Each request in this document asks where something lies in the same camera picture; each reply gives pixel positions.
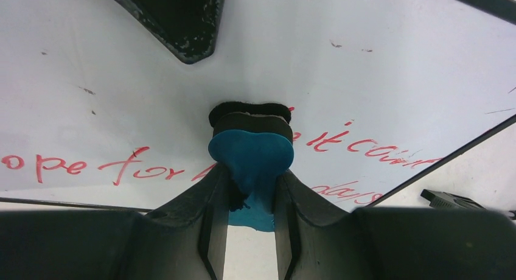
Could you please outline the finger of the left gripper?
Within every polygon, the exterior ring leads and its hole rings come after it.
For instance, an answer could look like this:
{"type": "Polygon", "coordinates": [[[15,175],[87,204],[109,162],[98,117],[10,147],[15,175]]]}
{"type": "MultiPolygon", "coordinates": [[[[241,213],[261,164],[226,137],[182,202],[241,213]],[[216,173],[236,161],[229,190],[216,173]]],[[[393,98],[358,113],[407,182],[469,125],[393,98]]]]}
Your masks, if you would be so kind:
{"type": "Polygon", "coordinates": [[[210,57],[225,0],[114,0],[179,61],[191,65],[210,57]]]}

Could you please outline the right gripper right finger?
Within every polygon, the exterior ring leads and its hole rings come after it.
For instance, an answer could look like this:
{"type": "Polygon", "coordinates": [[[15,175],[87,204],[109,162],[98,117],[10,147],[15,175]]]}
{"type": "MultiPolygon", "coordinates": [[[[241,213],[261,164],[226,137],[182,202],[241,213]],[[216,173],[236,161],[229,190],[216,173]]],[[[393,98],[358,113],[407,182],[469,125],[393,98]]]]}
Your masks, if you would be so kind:
{"type": "Polygon", "coordinates": [[[363,279],[354,217],[291,171],[276,180],[274,235],[279,279],[363,279]]]}

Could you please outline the small whiteboard with red writing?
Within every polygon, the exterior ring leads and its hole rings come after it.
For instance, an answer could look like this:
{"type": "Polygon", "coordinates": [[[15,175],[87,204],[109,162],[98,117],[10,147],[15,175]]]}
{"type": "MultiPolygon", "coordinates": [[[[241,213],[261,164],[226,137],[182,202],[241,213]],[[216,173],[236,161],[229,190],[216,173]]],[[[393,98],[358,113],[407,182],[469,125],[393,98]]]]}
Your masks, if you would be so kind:
{"type": "Polygon", "coordinates": [[[455,0],[226,0],[185,65],[113,0],[1,0],[1,196],[153,209],[210,110],[293,109],[292,171],[365,205],[510,117],[515,26],[455,0]]]}

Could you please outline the blue whiteboard eraser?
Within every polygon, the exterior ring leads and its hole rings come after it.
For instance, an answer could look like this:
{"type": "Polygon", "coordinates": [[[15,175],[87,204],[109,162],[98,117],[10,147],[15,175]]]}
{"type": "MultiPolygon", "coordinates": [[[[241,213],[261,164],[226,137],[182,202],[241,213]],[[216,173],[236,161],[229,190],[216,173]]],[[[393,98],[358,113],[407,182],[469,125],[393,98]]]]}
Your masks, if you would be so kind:
{"type": "Polygon", "coordinates": [[[222,102],[209,113],[211,158],[229,171],[229,224],[274,231],[276,180],[294,160],[291,110],[280,103],[222,102]]]}

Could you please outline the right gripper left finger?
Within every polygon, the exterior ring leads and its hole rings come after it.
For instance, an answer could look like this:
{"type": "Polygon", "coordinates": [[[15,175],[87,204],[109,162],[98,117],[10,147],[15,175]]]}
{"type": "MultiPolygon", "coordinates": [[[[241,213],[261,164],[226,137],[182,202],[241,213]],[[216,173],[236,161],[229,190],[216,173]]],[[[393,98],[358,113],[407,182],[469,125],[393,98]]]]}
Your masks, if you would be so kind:
{"type": "Polygon", "coordinates": [[[135,222],[133,279],[222,279],[229,171],[217,164],[199,182],[135,222]]]}

